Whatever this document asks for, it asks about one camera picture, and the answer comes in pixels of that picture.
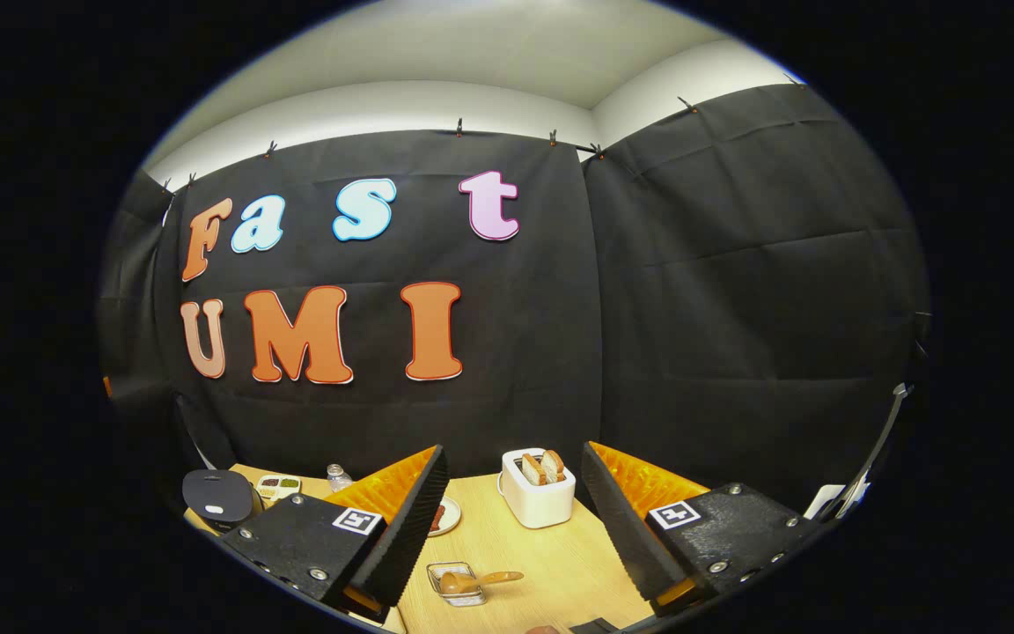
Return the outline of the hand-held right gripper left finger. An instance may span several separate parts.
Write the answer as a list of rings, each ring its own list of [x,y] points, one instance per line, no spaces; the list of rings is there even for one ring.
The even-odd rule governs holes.
[[[399,605],[448,484],[431,446],[315,498],[303,493],[221,536],[231,557],[310,601],[363,617]]]

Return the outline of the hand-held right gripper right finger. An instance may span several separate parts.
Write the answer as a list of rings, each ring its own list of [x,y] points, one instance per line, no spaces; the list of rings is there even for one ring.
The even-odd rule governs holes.
[[[804,549],[818,525],[730,483],[697,484],[587,441],[584,479],[625,572],[656,616],[736,593]]]

